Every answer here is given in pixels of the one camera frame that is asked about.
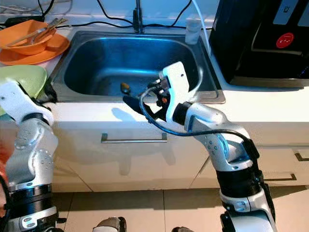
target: white countertop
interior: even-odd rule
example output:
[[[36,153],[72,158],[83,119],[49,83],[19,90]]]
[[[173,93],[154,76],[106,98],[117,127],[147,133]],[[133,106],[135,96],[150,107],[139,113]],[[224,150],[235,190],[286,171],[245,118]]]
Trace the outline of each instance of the white countertop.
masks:
[[[107,26],[59,29],[58,33],[72,39],[78,30],[103,30],[132,32],[132,29],[116,29]],[[147,29],[146,33],[170,33],[171,29]],[[183,29],[172,29],[173,33],[184,33]],[[48,74],[52,72],[60,56],[41,63]],[[215,58],[212,57],[214,69],[223,89],[226,103],[210,104],[209,106],[223,111],[233,122],[309,122],[309,87],[286,91],[286,89],[267,89],[257,87],[238,87],[229,85],[223,78]],[[132,117],[122,121],[146,121],[124,103],[81,103],[60,102],[48,104],[52,109],[56,121],[120,121],[112,112],[119,108]]]

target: white cabinet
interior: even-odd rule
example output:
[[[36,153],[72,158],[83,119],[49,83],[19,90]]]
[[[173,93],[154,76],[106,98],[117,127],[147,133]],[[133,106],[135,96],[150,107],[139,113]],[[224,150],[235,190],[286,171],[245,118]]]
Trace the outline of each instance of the white cabinet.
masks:
[[[53,192],[90,192],[90,188],[59,156],[54,158]]]
[[[56,159],[92,191],[189,188],[207,156],[194,138],[168,134],[165,142],[147,122],[63,122],[54,132]]]
[[[258,145],[309,145],[309,122],[235,122]]]
[[[309,146],[261,146],[258,164],[270,186],[309,184]],[[216,172],[207,160],[191,188],[218,188]]]

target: tiled floor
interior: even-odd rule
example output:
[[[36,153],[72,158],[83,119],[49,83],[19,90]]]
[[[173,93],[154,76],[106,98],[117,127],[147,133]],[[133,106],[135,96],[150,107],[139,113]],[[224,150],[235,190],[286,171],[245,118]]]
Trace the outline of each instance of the tiled floor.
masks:
[[[280,232],[306,232],[309,221],[309,190],[304,186],[271,189]],[[186,226],[195,232],[219,232],[224,209],[218,189],[181,189],[105,193],[56,193],[59,227],[65,232],[92,232],[108,217],[125,217],[128,232],[170,232]]]

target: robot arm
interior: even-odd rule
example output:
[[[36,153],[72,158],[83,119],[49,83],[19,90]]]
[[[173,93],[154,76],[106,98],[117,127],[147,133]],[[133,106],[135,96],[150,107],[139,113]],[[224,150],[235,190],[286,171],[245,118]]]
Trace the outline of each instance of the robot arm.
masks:
[[[58,144],[51,129],[53,115],[15,81],[0,85],[0,105],[19,126],[14,153],[6,163],[10,215],[2,227],[7,223],[7,232],[52,229],[58,219],[51,203],[53,154]]]
[[[189,84],[183,64],[166,67],[139,99],[124,97],[133,110],[146,116],[161,130],[178,136],[194,136],[207,149],[220,184],[226,212],[221,215],[225,232],[276,232],[275,211],[267,184],[258,169],[259,157],[247,131],[229,122],[223,112],[199,103],[189,103]],[[148,92],[157,95],[162,109],[153,113],[143,103]],[[172,131],[155,121],[184,126],[187,133]]]

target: faucet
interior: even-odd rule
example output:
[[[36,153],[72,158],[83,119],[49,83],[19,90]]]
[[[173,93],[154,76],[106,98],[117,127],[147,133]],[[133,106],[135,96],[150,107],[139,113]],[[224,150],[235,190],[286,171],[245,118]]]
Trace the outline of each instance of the faucet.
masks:
[[[133,28],[135,33],[143,34],[143,19],[141,14],[140,0],[136,0],[136,7],[133,11]]]

